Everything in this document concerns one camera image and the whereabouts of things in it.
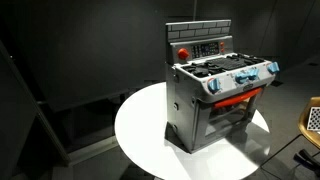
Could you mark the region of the black stove control panel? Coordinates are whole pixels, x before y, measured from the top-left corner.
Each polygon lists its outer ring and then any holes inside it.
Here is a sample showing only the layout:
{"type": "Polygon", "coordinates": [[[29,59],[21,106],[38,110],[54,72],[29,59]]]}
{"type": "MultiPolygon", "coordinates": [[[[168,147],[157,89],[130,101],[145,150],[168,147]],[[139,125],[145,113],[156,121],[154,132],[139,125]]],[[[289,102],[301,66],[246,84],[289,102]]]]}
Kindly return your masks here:
{"type": "Polygon", "coordinates": [[[219,46],[217,42],[197,44],[191,47],[192,57],[201,58],[219,53],[219,46]]]}

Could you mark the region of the black burner grate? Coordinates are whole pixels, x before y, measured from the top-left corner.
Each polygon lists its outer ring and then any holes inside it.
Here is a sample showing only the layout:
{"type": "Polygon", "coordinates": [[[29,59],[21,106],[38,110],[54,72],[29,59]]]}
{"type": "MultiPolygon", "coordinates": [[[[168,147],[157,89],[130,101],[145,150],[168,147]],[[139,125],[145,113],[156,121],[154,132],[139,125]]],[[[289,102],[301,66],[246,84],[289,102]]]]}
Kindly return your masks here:
{"type": "Polygon", "coordinates": [[[203,63],[191,63],[183,66],[183,69],[198,78],[202,78],[262,62],[264,62],[264,59],[237,54],[229,55],[226,58],[206,60],[203,63]]]}

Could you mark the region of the round white table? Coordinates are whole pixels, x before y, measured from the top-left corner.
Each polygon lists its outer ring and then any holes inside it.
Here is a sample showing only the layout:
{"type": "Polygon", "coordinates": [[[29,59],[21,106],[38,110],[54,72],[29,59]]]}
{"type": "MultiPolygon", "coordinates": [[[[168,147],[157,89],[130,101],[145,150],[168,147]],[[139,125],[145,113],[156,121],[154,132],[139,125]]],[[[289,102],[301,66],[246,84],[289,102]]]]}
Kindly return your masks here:
{"type": "Polygon", "coordinates": [[[242,180],[253,174],[270,152],[271,133],[259,112],[245,131],[193,154],[165,137],[166,125],[165,83],[131,95],[115,120],[116,139],[126,156],[162,180],[242,180]]]}

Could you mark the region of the blue middle right knob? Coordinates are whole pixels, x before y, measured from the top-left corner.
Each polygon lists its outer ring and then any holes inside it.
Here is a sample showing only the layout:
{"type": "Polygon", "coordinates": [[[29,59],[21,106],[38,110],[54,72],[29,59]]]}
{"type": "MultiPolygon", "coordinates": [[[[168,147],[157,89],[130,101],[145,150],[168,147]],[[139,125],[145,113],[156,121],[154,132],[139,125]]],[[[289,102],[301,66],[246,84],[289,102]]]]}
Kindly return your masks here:
{"type": "Polygon", "coordinates": [[[248,72],[248,78],[250,80],[256,80],[258,78],[258,73],[259,73],[259,70],[258,69],[251,69],[249,72],[248,72]]]}

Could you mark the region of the red round stove knob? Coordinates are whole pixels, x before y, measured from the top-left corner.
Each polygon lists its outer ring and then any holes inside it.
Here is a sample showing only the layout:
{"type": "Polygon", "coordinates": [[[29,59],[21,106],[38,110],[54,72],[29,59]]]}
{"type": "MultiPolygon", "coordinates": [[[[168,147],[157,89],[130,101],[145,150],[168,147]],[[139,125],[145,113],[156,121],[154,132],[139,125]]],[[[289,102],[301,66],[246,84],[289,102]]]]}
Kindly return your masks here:
{"type": "Polygon", "coordinates": [[[186,48],[181,48],[178,50],[178,57],[182,60],[185,60],[189,57],[189,52],[186,48]]]}

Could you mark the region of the blue right front knob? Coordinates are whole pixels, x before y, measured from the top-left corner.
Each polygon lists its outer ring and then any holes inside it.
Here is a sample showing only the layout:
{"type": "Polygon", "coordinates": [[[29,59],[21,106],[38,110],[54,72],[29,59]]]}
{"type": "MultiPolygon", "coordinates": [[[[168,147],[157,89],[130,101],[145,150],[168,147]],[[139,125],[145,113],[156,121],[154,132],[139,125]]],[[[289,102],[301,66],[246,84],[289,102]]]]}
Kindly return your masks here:
{"type": "Polygon", "coordinates": [[[272,62],[271,64],[269,64],[269,65],[267,66],[267,69],[268,69],[268,71],[269,71],[271,74],[275,74],[275,73],[278,73],[278,72],[280,71],[277,62],[272,62]]]}

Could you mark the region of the grey toy stove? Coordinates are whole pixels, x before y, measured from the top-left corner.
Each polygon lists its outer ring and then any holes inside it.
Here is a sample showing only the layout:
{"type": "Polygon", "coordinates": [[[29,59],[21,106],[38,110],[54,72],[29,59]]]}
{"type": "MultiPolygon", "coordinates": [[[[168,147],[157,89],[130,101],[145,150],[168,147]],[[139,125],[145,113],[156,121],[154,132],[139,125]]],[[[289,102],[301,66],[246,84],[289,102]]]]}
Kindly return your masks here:
{"type": "Polygon", "coordinates": [[[171,22],[166,25],[166,87],[167,87],[167,121],[176,136],[189,153],[194,153],[211,143],[244,131],[253,119],[255,104],[264,88],[274,81],[277,73],[271,74],[267,66],[274,61],[264,62],[226,71],[212,76],[198,78],[183,69],[191,63],[203,63],[206,60],[226,58],[237,55],[230,35],[232,21],[207,20],[189,22],[171,22]],[[197,44],[217,42],[219,53],[216,55],[193,58],[191,47],[197,44]],[[182,60],[178,50],[186,48],[189,57],[182,60]],[[258,69],[258,78],[239,84],[235,75],[258,69]],[[221,89],[211,93],[208,82],[219,79],[221,89]],[[234,97],[255,88],[262,91],[252,98],[237,104],[214,109],[215,103],[234,97]]]}

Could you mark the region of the blue middle left knob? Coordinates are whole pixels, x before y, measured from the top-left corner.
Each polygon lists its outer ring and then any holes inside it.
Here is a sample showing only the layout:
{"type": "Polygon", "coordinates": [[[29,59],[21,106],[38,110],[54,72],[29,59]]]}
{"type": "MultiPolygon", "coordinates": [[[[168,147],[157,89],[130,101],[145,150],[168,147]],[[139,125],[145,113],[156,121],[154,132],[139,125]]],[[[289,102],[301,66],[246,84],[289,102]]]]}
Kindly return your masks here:
{"type": "Polygon", "coordinates": [[[235,81],[239,84],[243,84],[248,80],[248,75],[245,73],[238,73],[235,75],[235,81]]]}

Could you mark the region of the blue knob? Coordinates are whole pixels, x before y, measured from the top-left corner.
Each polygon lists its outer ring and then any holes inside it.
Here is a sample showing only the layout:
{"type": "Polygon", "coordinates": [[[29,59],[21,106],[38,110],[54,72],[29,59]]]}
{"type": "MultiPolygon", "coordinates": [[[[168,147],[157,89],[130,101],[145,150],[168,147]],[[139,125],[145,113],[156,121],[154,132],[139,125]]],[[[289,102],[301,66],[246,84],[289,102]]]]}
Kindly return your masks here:
{"type": "Polygon", "coordinates": [[[249,72],[248,72],[248,78],[250,80],[256,80],[258,78],[258,73],[259,73],[259,70],[258,69],[251,69],[249,72]]]}
{"type": "Polygon", "coordinates": [[[219,91],[221,89],[219,79],[211,79],[208,82],[208,89],[211,93],[216,93],[217,91],[219,91]]]}
{"type": "Polygon", "coordinates": [[[235,81],[239,84],[243,84],[248,80],[248,75],[245,73],[238,73],[235,75],[235,81]]]}
{"type": "Polygon", "coordinates": [[[271,74],[275,74],[275,73],[278,73],[278,72],[280,71],[277,62],[272,62],[271,64],[269,64],[269,65],[267,66],[267,69],[268,69],[268,71],[269,71],[271,74]]]}

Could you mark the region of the yellow wooden chair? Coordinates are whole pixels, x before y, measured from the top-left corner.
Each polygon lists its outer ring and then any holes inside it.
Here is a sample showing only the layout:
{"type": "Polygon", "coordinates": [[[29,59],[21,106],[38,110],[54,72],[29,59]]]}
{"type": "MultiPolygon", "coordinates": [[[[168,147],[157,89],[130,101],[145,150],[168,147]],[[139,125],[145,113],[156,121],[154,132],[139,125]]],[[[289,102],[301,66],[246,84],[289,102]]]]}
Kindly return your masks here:
{"type": "MultiPolygon", "coordinates": [[[[298,129],[300,133],[280,148],[274,155],[265,160],[263,164],[266,164],[299,137],[304,137],[313,146],[320,149],[320,97],[312,97],[310,99],[299,117],[298,129]]],[[[305,149],[302,149],[295,154],[293,159],[299,165],[313,171],[317,177],[320,176],[320,162],[310,155],[305,149]]]]}

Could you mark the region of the blue left front knob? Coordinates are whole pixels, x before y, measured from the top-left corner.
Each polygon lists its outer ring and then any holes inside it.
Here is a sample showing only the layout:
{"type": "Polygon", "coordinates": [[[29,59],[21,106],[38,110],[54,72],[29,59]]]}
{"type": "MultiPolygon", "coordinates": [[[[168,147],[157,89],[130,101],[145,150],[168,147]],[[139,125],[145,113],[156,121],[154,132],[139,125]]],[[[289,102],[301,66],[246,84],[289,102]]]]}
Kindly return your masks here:
{"type": "Polygon", "coordinates": [[[208,89],[211,93],[216,93],[217,91],[219,91],[221,89],[219,79],[211,79],[208,82],[208,89]]]}

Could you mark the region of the black white calibration board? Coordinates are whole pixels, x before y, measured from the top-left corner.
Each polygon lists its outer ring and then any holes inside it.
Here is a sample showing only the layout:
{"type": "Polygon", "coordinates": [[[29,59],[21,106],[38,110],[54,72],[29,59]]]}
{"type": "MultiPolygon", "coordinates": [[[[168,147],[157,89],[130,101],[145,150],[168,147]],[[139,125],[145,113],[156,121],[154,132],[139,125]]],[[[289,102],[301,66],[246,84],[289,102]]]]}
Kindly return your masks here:
{"type": "Polygon", "coordinates": [[[309,112],[307,129],[320,131],[320,107],[312,107],[309,112]]]}

